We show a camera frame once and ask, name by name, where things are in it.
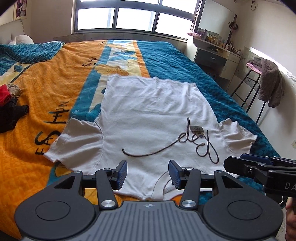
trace window frame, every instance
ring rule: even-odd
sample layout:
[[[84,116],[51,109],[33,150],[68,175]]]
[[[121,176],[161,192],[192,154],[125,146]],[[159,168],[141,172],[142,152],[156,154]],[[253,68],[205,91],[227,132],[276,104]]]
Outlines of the window frame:
[[[99,1],[85,1],[85,2],[81,2],[80,0],[76,0],[73,33],[78,34],[78,33],[106,32],[106,31],[133,31],[133,32],[139,32],[139,33],[161,35],[161,36],[165,36],[165,37],[173,37],[175,39],[187,40],[187,39],[184,39],[184,38],[181,38],[178,36],[174,36],[174,35],[157,33],[156,27],[158,24],[159,14],[165,13],[165,14],[176,16],[176,17],[191,20],[192,21],[191,29],[192,29],[201,0],[197,1],[197,4],[196,4],[193,14],[179,10],[179,9],[163,6],[162,1],[163,0],[159,0],[158,4],[151,4],[151,3],[144,3],[144,2],[137,2],[137,1],[121,1],[121,0],[99,0]],[[80,9],[103,8],[103,7],[104,8],[115,8],[113,22],[112,22],[112,28],[91,28],[91,29],[80,29],[80,30],[77,29],[78,11]],[[152,26],[152,31],[129,29],[129,28],[116,28],[119,8],[130,8],[130,9],[139,9],[139,10],[147,10],[147,11],[155,12],[155,18],[154,18],[154,22],[153,22],[153,26]]]

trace pink stool seat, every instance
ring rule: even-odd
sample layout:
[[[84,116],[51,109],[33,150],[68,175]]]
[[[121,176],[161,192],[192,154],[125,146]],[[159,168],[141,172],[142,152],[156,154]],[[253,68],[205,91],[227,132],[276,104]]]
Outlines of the pink stool seat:
[[[260,70],[258,70],[254,65],[252,65],[251,63],[247,63],[246,64],[247,67],[249,67],[251,70],[253,70],[254,72],[256,72],[257,74],[262,74],[262,72]]]

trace stool leg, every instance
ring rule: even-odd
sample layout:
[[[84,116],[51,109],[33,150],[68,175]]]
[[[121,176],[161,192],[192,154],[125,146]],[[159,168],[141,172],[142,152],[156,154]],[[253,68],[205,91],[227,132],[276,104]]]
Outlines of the stool leg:
[[[256,124],[258,123],[258,121],[259,121],[259,119],[260,119],[260,116],[261,116],[261,114],[262,114],[262,112],[263,112],[263,109],[264,109],[265,104],[266,104],[266,102],[263,103],[263,106],[262,106],[262,109],[261,109],[260,114],[259,114],[259,116],[258,116],[258,119],[257,119],[257,121],[256,121]]]
[[[259,76],[258,76],[258,78],[257,78],[256,82],[254,83],[254,85],[253,85],[253,87],[252,87],[251,91],[249,92],[249,94],[248,94],[248,96],[246,97],[246,99],[245,99],[245,101],[244,101],[244,102],[247,102],[247,100],[248,100],[248,98],[250,97],[250,95],[251,95],[252,91],[254,90],[254,88],[255,88],[256,84],[258,83],[258,80],[260,79],[260,76],[261,76],[261,75],[259,75]]]
[[[259,86],[258,86],[258,88],[257,88],[257,90],[256,90],[256,92],[255,92],[255,94],[254,94],[254,96],[253,96],[253,98],[251,100],[251,103],[249,104],[249,107],[248,107],[246,113],[248,113],[249,109],[251,108],[251,106],[252,106],[252,104],[253,104],[253,102],[254,102],[254,100],[256,98],[256,95],[258,94],[259,89],[260,89],[260,84],[259,84]]]
[[[234,93],[239,89],[239,87],[242,85],[242,83],[244,82],[244,80],[248,77],[249,73],[251,73],[252,70],[250,70],[248,72],[248,74],[246,75],[246,77],[239,83],[238,87],[236,87],[236,89],[234,90],[234,92],[231,94],[230,97],[232,97],[234,95]]]

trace t-shirt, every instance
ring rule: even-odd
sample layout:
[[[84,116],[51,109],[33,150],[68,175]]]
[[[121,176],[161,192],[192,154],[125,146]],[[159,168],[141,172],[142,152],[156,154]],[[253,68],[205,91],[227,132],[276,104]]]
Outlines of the t-shirt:
[[[123,153],[143,155],[152,153],[176,141],[190,126],[200,126],[210,146],[210,155],[200,157],[196,144],[177,142],[157,154],[132,157]],[[223,170],[224,160],[249,153],[257,136],[226,119],[221,123],[195,83],[182,83],[158,78],[110,76],[101,104],[101,113],[94,122],[71,118],[63,133],[44,154],[52,162],[60,161],[70,170],[84,175],[102,168],[114,169],[121,160],[128,163],[128,173],[117,194],[139,200],[170,200],[182,193],[171,183],[168,163],[175,160],[182,168],[199,169],[203,174]],[[198,148],[200,155],[207,151],[205,143]]]

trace bar stool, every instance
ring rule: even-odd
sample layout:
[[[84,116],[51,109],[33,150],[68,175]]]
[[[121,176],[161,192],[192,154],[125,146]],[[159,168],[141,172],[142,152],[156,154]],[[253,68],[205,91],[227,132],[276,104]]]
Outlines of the bar stool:
[[[243,104],[241,105],[241,107],[243,107],[244,105],[246,105],[246,106],[248,107],[247,110],[246,110],[246,113],[248,113],[248,111],[249,111],[249,109],[251,108],[251,106],[252,106],[252,104],[253,104],[253,102],[254,102],[254,100],[255,100],[257,94],[258,94],[258,91],[259,91],[259,89],[260,89],[259,79],[260,79],[260,77],[261,77],[261,75],[262,75],[262,72],[261,72],[260,70],[258,70],[258,69],[257,69],[254,65],[252,65],[251,63],[247,63],[246,66],[250,68],[250,71],[247,73],[246,77],[245,77],[245,78],[239,83],[238,87],[236,87],[236,89],[233,91],[233,93],[231,94],[231,97],[232,97],[234,94],[235,94],[237,97],[239,97],[239,98],[242,100],[242,102],[243,102]],[[255,73],[257,73],[259,76],[258,76],[257,80],[253,80],[253,79],[249,78],[251,81],[254,82],[254,85],[253,85],[251,91],[249,92],[249,94],[247,95],[246,99],[243,100],[243,99],[242,99],[242,98],[241,98],[236,92],[237,92],[237,90],[239,89],[239,87],[242,85],[242,83],[245,81],[245,79],[248,78],[249,74],[250,74],[252,71],[255,72]],[[256,86],[257,84],[258,84],[258,88],[257,88],[257,90],[256,90],[256,92],[255,92],[255,94],[254,94],[254,96],[253,96],[253,98],[252,98],[250,104],[247,104],[246,102],[247,102],[248,98],[250,97],[252,91],[255,89],[255,86]],[[261,108],[261,111],[260,111],[260,114],[259,114],[258,119],[257,119],[257,121],[256,121],[256,124],[258,123],[258,121],[259,121],[259,119],[260,119],[260,117],[261,117],[261,114],[262,114],[262,112],[263,112],[263,109],[264,109],[265,103],[266,103],[266,102],[263,103],[263,106],[262,106],[262,108]]]

